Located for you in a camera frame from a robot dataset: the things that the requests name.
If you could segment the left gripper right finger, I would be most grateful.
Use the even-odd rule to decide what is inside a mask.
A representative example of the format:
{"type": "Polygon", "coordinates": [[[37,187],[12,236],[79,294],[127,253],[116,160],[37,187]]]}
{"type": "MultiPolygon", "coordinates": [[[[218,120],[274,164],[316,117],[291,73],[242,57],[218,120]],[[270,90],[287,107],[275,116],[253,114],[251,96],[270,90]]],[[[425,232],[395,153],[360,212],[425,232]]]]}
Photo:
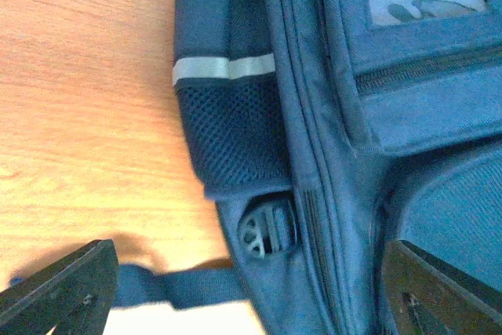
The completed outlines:
{"type": "Polygon", "coordinates": [[[501,333],[501,292],[460,269],[400,240],[382,268],[398,334],[501,333]]]}

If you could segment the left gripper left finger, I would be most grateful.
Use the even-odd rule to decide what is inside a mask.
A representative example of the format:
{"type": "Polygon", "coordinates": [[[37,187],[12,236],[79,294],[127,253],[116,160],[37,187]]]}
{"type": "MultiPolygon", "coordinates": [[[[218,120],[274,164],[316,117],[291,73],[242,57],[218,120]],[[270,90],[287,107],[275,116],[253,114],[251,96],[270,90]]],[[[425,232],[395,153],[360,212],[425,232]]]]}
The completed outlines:
{"type": "Polygon", "coordinates": [[[2,334],[102,334],[115,297],[112,240],[94,240],[1,292],[2,334]]]}

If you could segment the navy blue student backpack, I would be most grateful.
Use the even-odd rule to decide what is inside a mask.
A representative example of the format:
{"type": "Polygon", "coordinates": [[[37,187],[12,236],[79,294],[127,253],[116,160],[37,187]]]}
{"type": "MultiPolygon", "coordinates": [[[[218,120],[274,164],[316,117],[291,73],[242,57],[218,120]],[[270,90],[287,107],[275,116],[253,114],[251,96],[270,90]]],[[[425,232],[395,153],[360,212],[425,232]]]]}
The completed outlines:
{"type": "Polygon", "coordinates": [[[1,0],[1,145],[17,231],[125,222],[102,334],[398,334],[393,240],[501,292],[501,0],[1,0]]]}

